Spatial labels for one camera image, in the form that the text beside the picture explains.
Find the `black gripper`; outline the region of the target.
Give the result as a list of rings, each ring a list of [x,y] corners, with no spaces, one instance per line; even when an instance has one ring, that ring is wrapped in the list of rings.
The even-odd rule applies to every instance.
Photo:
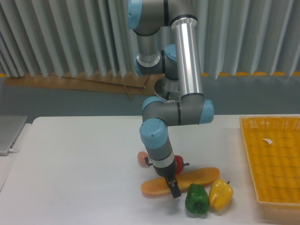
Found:
[[[176,177],[174,176],[176,174],[177,171],[177,162],[173,161],[170,165],[168,165],[167,167],[156,167],[153,166],[156,173],[165,178],[166,184],[169,187],[171,194],[173,196],[173,198],[178,198],[181,196],[181,192],[178,186],[178,182]]]

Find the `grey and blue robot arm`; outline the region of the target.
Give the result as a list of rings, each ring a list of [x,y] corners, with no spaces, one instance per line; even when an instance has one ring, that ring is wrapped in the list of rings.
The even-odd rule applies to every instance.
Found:
[[[129,0],[127,25],[137,35],[134,58],[140,75],[165,74],[176,81],[180,98],[161,97],[142,105],[140,137],[156,173],[164,177],[174,198],[180,197],[175,176],[177,163],[168,135],[169,126],[211,123],[214,107],[206,100],[196,39],[198,19],[187,0]]]

